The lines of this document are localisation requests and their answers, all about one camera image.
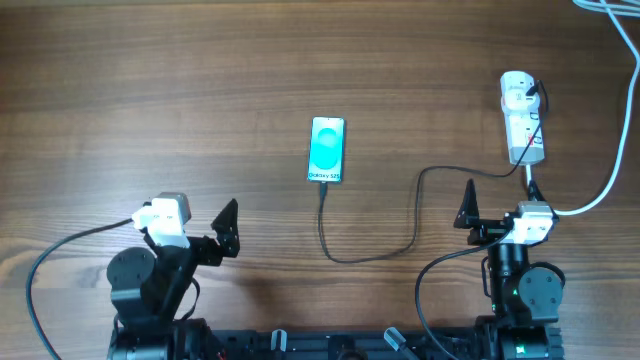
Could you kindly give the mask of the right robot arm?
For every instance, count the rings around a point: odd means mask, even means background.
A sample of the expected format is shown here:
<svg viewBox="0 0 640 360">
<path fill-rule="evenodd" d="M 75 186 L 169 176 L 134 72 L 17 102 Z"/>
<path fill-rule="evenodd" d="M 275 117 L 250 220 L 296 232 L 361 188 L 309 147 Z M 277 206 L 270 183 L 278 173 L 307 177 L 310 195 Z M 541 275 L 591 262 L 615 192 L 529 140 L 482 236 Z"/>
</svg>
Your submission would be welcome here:
<svg viewBox="0 0 640 360">
<path fill-rule="evenodd" d="M 493 312 L 474 325 L 478 359 L 563 356 L 560 335 L 550 325 L 559 320 L 566 277 L 551 263 L 529 260 L 529 249 L 546 242 L 558 221 L 535 182 L 529 184 L 529 199 L 514 211 L 501 220 L 483 219 L 474 181 L 467 181 L 454 226 L 467 229 L 467 242 L 487 252 L 481 272 Z"/>
</svg>

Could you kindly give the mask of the blue Galaxy S25 smartphone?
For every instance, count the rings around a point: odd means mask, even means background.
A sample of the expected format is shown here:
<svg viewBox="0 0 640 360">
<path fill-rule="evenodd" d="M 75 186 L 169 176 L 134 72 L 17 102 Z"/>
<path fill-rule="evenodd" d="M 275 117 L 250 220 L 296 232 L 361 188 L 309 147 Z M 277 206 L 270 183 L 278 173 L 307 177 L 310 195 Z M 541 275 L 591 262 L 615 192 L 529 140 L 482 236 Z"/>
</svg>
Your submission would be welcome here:
<svg viewBox="0 0 640 360">
<path fill-rule="evenodd" d="M 340 183 L 343 174 L 346 121 L 314 117 L 311 122 L 307 180 Z"/>
</svg>

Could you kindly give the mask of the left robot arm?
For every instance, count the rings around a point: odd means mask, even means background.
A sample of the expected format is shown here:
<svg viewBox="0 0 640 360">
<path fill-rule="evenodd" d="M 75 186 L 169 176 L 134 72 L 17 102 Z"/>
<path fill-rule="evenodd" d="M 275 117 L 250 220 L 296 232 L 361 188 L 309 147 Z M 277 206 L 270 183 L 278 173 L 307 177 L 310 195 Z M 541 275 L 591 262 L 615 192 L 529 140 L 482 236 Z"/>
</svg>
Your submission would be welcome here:
<svg viewBox="0 0 640 360">
<path fill-rule="evenodd" d="M 225 346 L 191 308 L 177 310 L 186 291 L 200 285 L 199 266 L 217 267 L 240 250 L 235 199 L 211 223 L 213 238 L 188 236 L 191 219 L 184 193 L 164 192 L 134 212 L 134 228 L 147 244 L 118 253 L 108 265 L 111 302 L 116 308 L 109 359 L 224 359 Z"/>
</svg>

